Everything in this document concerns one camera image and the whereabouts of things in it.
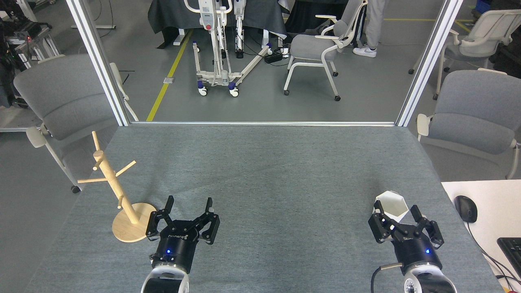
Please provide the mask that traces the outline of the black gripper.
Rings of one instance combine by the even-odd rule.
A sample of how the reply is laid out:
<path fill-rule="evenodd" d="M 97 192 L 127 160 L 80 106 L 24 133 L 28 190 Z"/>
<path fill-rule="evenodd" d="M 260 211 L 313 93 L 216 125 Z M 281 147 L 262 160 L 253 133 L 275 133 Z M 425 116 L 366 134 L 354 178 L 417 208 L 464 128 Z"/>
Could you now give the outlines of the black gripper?
<path fill-rule="evenodd" d="M 190 221 L 173 221 L 170 217 L 173 203 L 174 198 L 170 195 L 163 209 L 150 213 L 146 236 L 149 241 L 160 239 L 156 252 L 150 255 L 151 267 L 167 263 L 190 273 L 198 238 L 212 245 L 220 225 L 220 218 L 214 213 L 212 198 L 208 198 L 205 212 L 194 219 L 193 224 Z M 161 233 L 158 232 L 160 220 L 167 223 Z M 210 227 L 201 232 L 208 223 Z"/>
<path fill-rule="evenodd" d="M 403 264 L 402 269 L 409 269 L 414 265 L 435 265 L 442 268 L 436 250 L 444 244 L 444 239 L 436 221 L 431 221 L 422 215 L 419 207 L 410 208 L 416 226 L 413 235 L 404 236 L 400 230 L 400 223 L 385 215 L 383 205 L 379 200 L 374 203 L 375 212 L 368 220 L 375 240 L 383 243 L 389 236 L 393 239 L 394 251 L 398 262 Z"/>

